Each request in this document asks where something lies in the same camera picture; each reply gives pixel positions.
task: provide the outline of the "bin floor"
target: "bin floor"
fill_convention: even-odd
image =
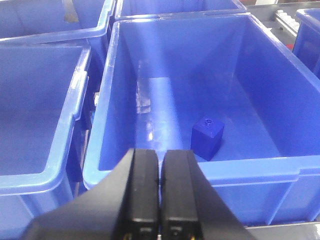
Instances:
[[[222,145],[212,161],[281,157],[263,121],[232,73],[213,79],[139,79],[135,146],[190,149],[193,125],[204,116],[225,124]],[[205,160],[197,156],[199,162]]]
[[[0,175],[43,171],[60,113],[61,109],[1,111]]]

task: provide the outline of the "bin handle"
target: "bin handle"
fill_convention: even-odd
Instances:
[[[69,87],[69,104],[73,108],[73,118],[77,121],[81,117],[81,111],[85,100],[89,77],[87,71],[75,71]]]

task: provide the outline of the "blue cube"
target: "blue cube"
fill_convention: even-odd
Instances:
[[[195,154],[210,161],[219,150],[225,124],[212,117],[201,118],[192,128],[191,149]]]

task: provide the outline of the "plastic storage bin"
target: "plastic storage bin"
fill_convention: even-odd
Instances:
[[[208,115],[222,144],[200,167],[245,225],[320,210],[320,81],[255,17],[116,22],[83,179],[92,188],[128,148],[190,149]]]
[[[91,53],[88,45],[2,44],[0,55],[0,239],[13,239],[73,199],[78,169],[67,174],[66,165]]]
[[[88,39],[92,47],[89,89],[97,91],[107,56],[114,0],[0,1],[0,42],[50,43]]]
[[[156,19],[188,15],[215,15],[245,13],[239,0],[118,0],[114,18]]]
[[[301,20],[293,53],[320,78],[320,9],[299,9]]]

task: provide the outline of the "bin rim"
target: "bin rim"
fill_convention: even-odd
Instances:
[[[225,14],[225,15],[210,15],[210,16],[197,16],[197,17],[189,17],[189,18],[170,18],[170,17],[163,17],[163,18],[154,18],[154,19],[127,19],[127,20],[120,20],[116,21],[113,25],[111,40],[109,44],[108,54],[105,63],[105,69],[102,76],[102,82],[99,95],[99,103],[103,103],[104,107],[102,107],[99,103],[96,107],[95,118],[92,124],[92,130],[90,134],[90,140],[88,143],[84,167],[83,167],[83,182],[87,189],[91,189],[96,184],[98,184],[105,176],[107,176],[112,170],[100,170],[100,159],[101,159],[101,151],[102,151],[102,142],[104,139],[105,134],[105,127],[106,127],[106,119],[108,115],[108,111],[106,110],[105,106],[109,105],[110,102],[110,95],[111,95],[111,86],[113,81],[113,73],[114,73],[114,66],[116,61],[117,55],[117,45],[118,40],[120,37],[120,30],[122,25],[130,25],[136,23],[149,23],[149,22],[158,22],[158,21],[198,21],[201,19],[208,20],[208,19],[217,19],[217,18],[246,18],[248,21],[253,23],[258,31],[261,32],[263,36],[265,36],[275,48],[280,51],[283,56],[290,62],[297,70],[306,78],[306,81],[309,81],[310,84],[320,92],[320,82],[319,79],[282,43],[279,39],[277,39],[271,31],[269,31],[255,16],[251,13],[238,13],[238,14]],[[303,166],[304,159],[311,158],[311,159],[320,159],[319,156],[302,156],[302,157],[280,157],[280,158],[268,158],[271,160],[283,160],[286,161],[287,159],[297,161],[297,164],[301,164]],[[228,163],[235,162],[235,161],[242,161],[246,162],[247,164],[254,165],[255,163],[252,162],[250,159],[235,159],[235,160],[228,160]],[[209,165],[216,165],[221,164],[215,161],[211,161],[209,163],[200,162],[199,166]]]
[[[88,44],[0,44],[0,48],[81,48],[57,122],[47,162],[40,173],[0,175],[0,196],[48,192],[63,180],[75,121],[81,116],[91,60]]]
[[[0,38],[0,43],[25,43],[25,44],[41,44],[53,43],[60,41],[78,40],[96,38],[105,35],[108,31],[108,24],[115,8],[114,0],[104,0],[100,16],[95,27],[83,28],[77,30],[57,31],[48,33],[39,33],[31,35],[22,35],[16,37]]]

